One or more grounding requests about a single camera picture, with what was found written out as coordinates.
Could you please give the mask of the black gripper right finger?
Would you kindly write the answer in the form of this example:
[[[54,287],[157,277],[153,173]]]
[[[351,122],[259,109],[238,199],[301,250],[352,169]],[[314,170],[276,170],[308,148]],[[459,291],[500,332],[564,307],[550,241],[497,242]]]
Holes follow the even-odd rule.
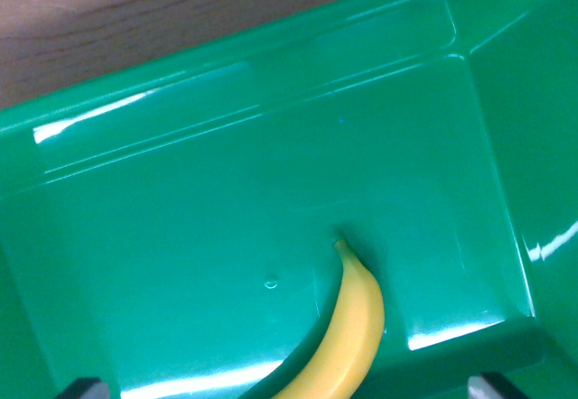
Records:
[[[527,399],[525,393],[498,372],[470,376],[467,392],[470,399]]]

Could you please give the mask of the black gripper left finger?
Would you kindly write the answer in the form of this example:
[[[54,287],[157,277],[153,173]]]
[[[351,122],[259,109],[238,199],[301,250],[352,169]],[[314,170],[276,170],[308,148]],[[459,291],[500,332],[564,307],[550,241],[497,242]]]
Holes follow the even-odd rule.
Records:
[[[109,399],[110,387],[98,377],[80,377],[59,392],[55,399]]]

